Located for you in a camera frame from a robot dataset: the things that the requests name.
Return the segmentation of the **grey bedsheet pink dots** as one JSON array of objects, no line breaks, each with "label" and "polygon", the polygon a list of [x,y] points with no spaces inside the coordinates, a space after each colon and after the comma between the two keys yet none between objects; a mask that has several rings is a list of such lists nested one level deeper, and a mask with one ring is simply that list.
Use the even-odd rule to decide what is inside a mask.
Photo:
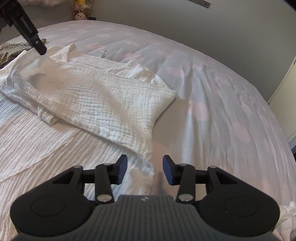
[{"label": "grey bedsheet pink dots", "polygon": [[177,194],[168,185],[162,158],[197,169],[217,166],[268,194],[280,205],[275,235],[295,240],[295,160],[285,136],[258,90],[218,61],[159,35],[100,21],[70,21],[39,29],[47,46],[75,44],[78,51],[149,68],[177,98],[154,126],[154,177],[143,176],[142,161],[66,123],[52,126],[29,109],[1,96],[1,240],[16,235],[10,206],[23,193],[74,166],[92,169],[126,154],[121,194]]}]

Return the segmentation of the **white crinkle cotton garment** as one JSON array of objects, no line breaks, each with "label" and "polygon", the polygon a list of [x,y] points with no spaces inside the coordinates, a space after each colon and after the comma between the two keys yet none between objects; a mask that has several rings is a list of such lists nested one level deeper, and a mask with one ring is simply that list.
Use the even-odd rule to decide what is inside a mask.
[{"label": "white crinkle cotton garment", "polygon": [[23,51],[1,69],[1,240],[16,230],[13,201],[74,166],[128,157],[121,194],[151,192],[152,130],[176,98],[137,61],[113,62],[52,46]]}]

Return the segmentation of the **plush toy hanging column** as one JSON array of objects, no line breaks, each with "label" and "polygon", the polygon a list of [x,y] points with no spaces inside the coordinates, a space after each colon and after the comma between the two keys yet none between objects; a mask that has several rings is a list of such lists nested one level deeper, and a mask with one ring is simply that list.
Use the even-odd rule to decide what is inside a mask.
[{"label": "plush toy hanging column", "polygon": [[93,0],[75,0],[73,7],[73,20],[88,20]]}]

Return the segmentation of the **olive striped shirt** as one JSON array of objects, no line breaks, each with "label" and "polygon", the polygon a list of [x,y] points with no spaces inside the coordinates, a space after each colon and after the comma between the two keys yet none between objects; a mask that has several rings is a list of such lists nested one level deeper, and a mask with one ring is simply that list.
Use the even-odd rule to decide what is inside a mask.
[{"label": "olive striped shirt", "polygon": [[31,49],[32,46],[27,42],[1,44],[1,69],[14,66],[26,57],[35,57],[37,51]]}]

